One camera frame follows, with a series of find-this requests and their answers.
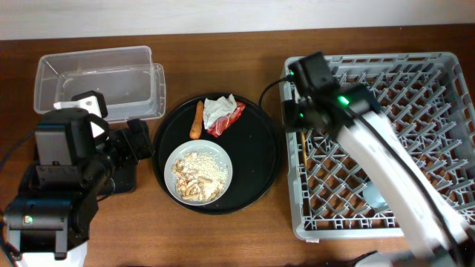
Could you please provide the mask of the light blue cup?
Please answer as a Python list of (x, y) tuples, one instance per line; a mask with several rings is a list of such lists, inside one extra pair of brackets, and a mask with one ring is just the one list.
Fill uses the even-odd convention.
[(364, 201), (372, 208), (378, 209), (387, 206), (386, 201), (383, 196), (374, 185), (373, 182), (369, 181), (367, 187), (363, 190)]

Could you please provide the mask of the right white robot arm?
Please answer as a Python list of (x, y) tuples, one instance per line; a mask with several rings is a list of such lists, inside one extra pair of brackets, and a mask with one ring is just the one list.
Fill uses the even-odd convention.
[(281, 96), (286, 129), (326, 131), (368, 175), (409, 244), (408, 252), (368, 253), (349, 266), (474, 265), (474, 229), (429, 183), (364, 85), (285, 85)]

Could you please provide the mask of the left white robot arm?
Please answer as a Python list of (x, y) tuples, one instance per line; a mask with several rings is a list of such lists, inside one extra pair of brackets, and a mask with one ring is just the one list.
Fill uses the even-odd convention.
[(32, 135), (28, 166), (1, 220), (1, 249), (12, 266), (83, 266), (99, 195), (115, 172), (154, 154), (147, 123), (110, 130), (83, 108), (46, 113)]

